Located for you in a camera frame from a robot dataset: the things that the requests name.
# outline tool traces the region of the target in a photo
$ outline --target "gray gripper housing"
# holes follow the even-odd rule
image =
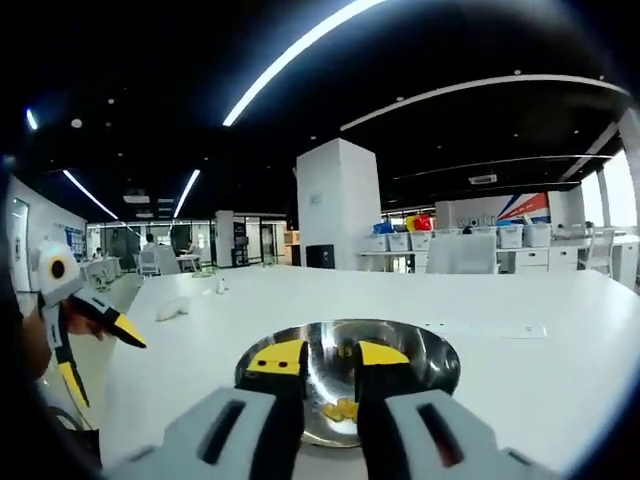
[[[249,480],[258,437],[274,404],[273,395],[222,388],[213,392],[165,431],[164,443],[149,448],[106,474],[113,480]],[[511,449],[498,450],[491,428],[441,391],[401,395],[386,400],[406,453],[410,480],[522,479],[555,480],[558,474]],[[235,424],[229,412],[244,405]],[[461,461],[445,467],[424,420],[436,412],[455,442]],[[230,429],[214,462],[203,451],[212,435]]]

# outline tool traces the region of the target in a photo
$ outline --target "white column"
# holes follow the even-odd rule
[[[233,212],[218,210],[216,212],[216,263],[219,267],[230,267],[231,250],[233,249]]]
[[[604,221],[604,226],[610,227],[611,212],[609,210],[609,190],[607,189],[607,179],[604,178],[604,170],[599,170],[597,175],[598,185],[600,185],[600,198],[602,199],[602,219]]]
[[[360,270],[364,236],[380,222],[380,187],[374,153],[335,139],[298,157],[300,255],[331,244],[338,270]]]
[[[633,180],[636,211],[640,216],[640,112],[636,109],[628,109],[618,122],[618,129]]]

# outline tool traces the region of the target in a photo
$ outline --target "doorway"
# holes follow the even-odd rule
[[[267,264],[275,263],[273,225],[262,225],[260,227],[260,239],[262,241],[262,261]]]
[[[29,204],[14,198],[10,206],[9,245],[11,247],[11,281],[16,292],[31,292],[27,245]]]

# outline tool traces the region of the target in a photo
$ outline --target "floor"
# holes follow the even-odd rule
[[[135,299],[138,290],[142,286],[143,279],[135,273],[126,273],[109,285],[109,289],[103,292],[113,302],[117,310],[126,313]],[[17,294],[20,311],[27,315],[36,305],[36,294]],[[71,396],[66,388],[55,360],[52,360],[40,379],[42,388],[62,403],[70,405],[79,412],[83,428],[96,430],[100,428],[106,413],[106,365],[109,362],[116,340],[108,338],[98,341],[89,336],[70,336],[71,349],[78,365],[80,377],[84,383],[89,397],[90,407],[79,405],[75,397]]]

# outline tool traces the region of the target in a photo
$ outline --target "ceiling vent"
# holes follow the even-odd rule
[[[487,183],[496,183],[498,176],[494,173],[491,175],[480,175],[478,177],[469,177],[471,185],[486,185]]]

